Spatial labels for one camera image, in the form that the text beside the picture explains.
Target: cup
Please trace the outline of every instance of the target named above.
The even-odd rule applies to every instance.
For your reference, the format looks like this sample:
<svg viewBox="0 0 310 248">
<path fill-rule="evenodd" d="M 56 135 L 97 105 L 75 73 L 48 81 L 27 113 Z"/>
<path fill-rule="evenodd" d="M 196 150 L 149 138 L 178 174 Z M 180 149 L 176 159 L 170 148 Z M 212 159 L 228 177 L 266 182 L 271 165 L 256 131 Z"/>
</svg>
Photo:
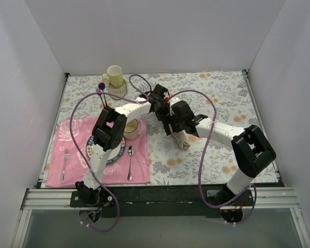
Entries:
<svg viewBox="0 0 310 248">
<path fill-rule="evenodd" d="M 102 75 L 102 80 L 111 83 L 116 88 L 122 86 L 122 68 L 120 66 L 110 66 L 107 69 L 107 73 Z"/>
<path fill-rule="evenodd" d="M 134 140 L 139 135 L 138 121 L 136 119 L 126 124 L 124 129 L 124 137 L 127 140 Z"/>
</svg>

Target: white wall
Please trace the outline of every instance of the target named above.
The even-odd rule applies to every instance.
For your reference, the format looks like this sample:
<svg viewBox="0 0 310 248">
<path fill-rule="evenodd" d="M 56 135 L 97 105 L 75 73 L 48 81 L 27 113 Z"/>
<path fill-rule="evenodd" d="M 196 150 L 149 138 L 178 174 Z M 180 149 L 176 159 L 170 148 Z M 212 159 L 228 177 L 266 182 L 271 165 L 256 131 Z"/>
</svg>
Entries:
<svg viewBox="0 0 310 248">
<path fill-rule="evenodd" d="M 64 72 L 250 68 L 285 0 L 26 0 Z"/>
<path fill-rule="evenodd" d="M 64 74 L 23 0 L 0 0 L 0 247 L 37 182 Z"/>
<path fill-rule="evenodd" d="M 280 174 L 296 189 L 310 234 L 310 0 L 286 1 L 250 76 Z"/>
</svg>

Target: floral tablecloth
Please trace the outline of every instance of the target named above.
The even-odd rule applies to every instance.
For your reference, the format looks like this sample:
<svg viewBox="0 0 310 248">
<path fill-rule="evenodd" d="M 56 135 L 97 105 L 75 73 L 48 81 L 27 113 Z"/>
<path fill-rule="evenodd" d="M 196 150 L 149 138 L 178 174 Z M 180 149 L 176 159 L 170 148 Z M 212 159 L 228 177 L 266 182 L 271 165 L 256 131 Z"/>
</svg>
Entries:
<svg viewBox="0 0 310 248">
<path fill-rule="evenodd" d="M 171 95 L 184 89 L 197 89 L 204 92 L 214 102 L 219 122 L 238 127 L 248 127 L 250 124 L 259 126 L 259 120 L 241 72 L 161 73 L 142 74 L 142 76 L 153 86 L 155 84 L 165 86 Z M 124 78 L 128 82 L 129 75 L 124 75 Z M 132 81 L 143 91 L 149 90 L 148 85 L 143 83 L 142 79 L 134 77 Z M 100 75 L 68 78 L 56 128 L 62 120 L 70 118 L 73 108 L 83 96 L 95 92 L 95 87 L 100 82 Z M 135 99 L 138 95 L 139 93 L 128 84 L 128 93 L 125 97 Z M 195 115 L 205 114 L 212 117 L 213 109 L 210 102 L 203 96 L 196 93 L 182 93 L 177 97 L 185 100 Z M 125 104 L 122 100 L 114 100 L 110 97 L 107 97 L 107 101 L 111 107 Z M 80 105 L 74 117 L 98 117 L 102 108 L 100 97 L 93 96 Z M 162 123 L 157 121 L 154 113 L 143 117 L 147 119 L 148 128 L 151 173 L 149 185 L 197 184 L 200 156 L 206 140 L 188 135 L 191 147 L 187 151 L 180 150 L 175 139 L 166 136 Z M 54 139 L 55 134 L 44 168 L 42 188 L 45 187 L 50 168 Z M 233 150 L 211 141 L 204 161 L 202 183 L 226 183 L 237 168 Z M 268 166 L 255 179 L 255 182 L 277 182 L 273 166 Z"/>
</svg>

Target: silver spoon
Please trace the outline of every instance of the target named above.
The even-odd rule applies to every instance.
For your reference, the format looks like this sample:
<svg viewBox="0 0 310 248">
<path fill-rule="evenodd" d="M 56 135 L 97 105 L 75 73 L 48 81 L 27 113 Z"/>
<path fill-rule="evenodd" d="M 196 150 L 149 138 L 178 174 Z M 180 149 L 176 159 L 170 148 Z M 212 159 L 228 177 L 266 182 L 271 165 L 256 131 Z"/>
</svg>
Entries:
<svg viewBox="0 0 310 248">
<path fill-rule="evenodd" d="M 129 147 L 129 150 L 128 150 L 128 154 L 130 156 L 130 168 L 129 168 L 129 174 L 128 174 L 128 180 L 132 180 L 132 176 L 131 176 L 131 160 L 132 160 L 132 157 L 134 155 L 134 147 L 133 146 L 130 146 Z"/>
</svg>

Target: pink placemat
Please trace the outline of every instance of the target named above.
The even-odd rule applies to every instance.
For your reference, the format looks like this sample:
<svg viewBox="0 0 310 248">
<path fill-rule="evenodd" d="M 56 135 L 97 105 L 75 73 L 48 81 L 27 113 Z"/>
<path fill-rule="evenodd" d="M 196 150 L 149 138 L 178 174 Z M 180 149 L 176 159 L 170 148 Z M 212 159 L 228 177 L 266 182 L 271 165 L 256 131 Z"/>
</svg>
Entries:
<svg viewBox="0 0 310 248">
<path fill-rule="evenodd" d="M 72 123 L 73 135 L 86 155 L 86 143 L 91 136 L 92 129 L 97 118 L 74 119 Z M 122 157 L 116 162 L 108 164 L 103 172 L 102 183 L 125 184 L 125 183 L 149 183 L 150 169 L 147 150 L 147 120 L 137 118 L 139 124 L 139 136 L 133 140 L 126 140 L 126 149 Z M 130 157 L 128 147 L 134 146 L 136 153 L 132 158 L 132 180 L 128 180 Z M 70 157 L 65 167 L 64 181 L 61 182 L 61 172 L 64 164 L 64 151 L 69 149 Z M 69 120 L 63 120 L 56 132 L 51 167 L 48 174 L 47 187 L 71 187 L 75 182 L 81 181 L 88 170 L 87 164 L 75 147 L 70 131 Z"/>
</svg>

